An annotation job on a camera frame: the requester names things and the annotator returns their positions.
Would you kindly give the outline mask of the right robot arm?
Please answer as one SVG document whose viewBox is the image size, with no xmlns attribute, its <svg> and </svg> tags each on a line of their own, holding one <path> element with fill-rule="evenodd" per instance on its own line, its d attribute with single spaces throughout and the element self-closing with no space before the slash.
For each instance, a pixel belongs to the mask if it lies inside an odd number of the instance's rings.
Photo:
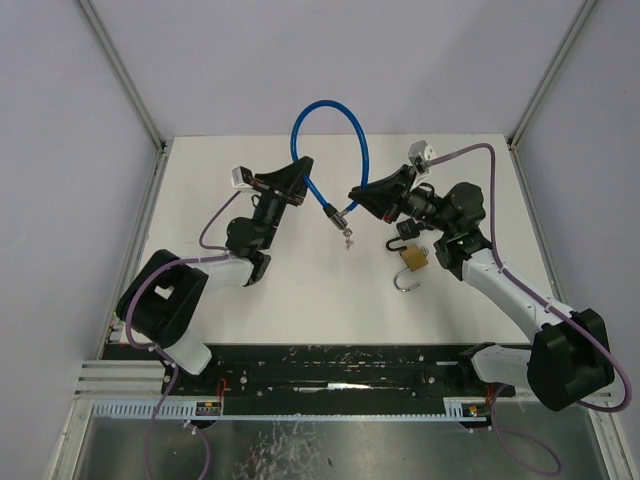
<svg viewBox="0 0 640 480">
<path fill-rule="evenodd" d="M 552 411 L 610 385 L 614 368 L 606 357 L 603 319 L 592 309 L 578 312 L 543 296 L 507 269 L 480 229 L 486 216 L 481 188 L 460 182 L 439 196 L 431 185 L 414 185 L 415 177 L 404 165 L 383 180 L 353 188 L 349 197 L 386 223 L 406 215 L 440 231 L 434 244 L 440 265 L 489 298 L 530 341 L 527 350 L 495 343 L 469 350 L 475 376 L 528 389 Z"/>
</svg>

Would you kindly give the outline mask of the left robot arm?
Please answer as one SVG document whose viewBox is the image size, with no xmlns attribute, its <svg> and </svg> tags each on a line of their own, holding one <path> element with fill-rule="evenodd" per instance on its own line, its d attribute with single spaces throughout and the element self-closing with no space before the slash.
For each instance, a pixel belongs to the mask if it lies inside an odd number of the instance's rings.
<svg viewBox="0 0 640 480">
<path fill-rule="evenodd" d="M 252 193 L 252 216 L 229 222 L 223 246 L 202 245 L 211 256 L 185 258 L 166 249 L 151 255 L 116 305 L 129 344 L 159 354 L 192 376 L 203 373 L 212 352 L 189 328 L 203 292 L 243 288 L 262 279 L 271 261 L 266 251 L 285 209 L 303 203 L 313 164 L 304 156 L 271 173 L 235 168 L 232 197 Z"/>
</svg>

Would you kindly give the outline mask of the blue cable lock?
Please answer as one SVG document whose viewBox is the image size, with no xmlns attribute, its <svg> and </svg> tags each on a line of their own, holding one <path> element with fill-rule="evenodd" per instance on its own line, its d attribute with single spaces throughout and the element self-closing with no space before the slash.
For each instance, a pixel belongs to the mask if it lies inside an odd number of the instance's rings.
<svg viewBox="0 0 640 480">
<path fill-rule="evenodd" d="M 333 110 L 340 113 L 352 128 L 351 135 L 301 135 L 305 121 L 312 113 L 319 110 Z M 351 198 L 342 198 L 338 206 L 334 206 L 321 191 L 321 187 L 328 186 L 329 194 L 337 194 L 348 180 L 355 179 L 356 155 L 355 142 L 358 142 L 360 156 L 360 177 L 358 187 L 367 188 L 370 175 L 370 153 L 365 131 L 354 115 L 344 104 L 331 99 L 315 100 L 298 114 L 291 128 L 289 138 L 290 156 L 294 163 L 301 161 L 305 150 L 312 150 L 311 156 L 321 160 L 320 174 L 312 177 L 306 174 L 304 181 L 309 192 L 318 202 L 324 215 L 342 233 L 350 237 L 352 231 L 348 225 L 347 215 L 358 207 L 358 202 Z"/>
</svg>

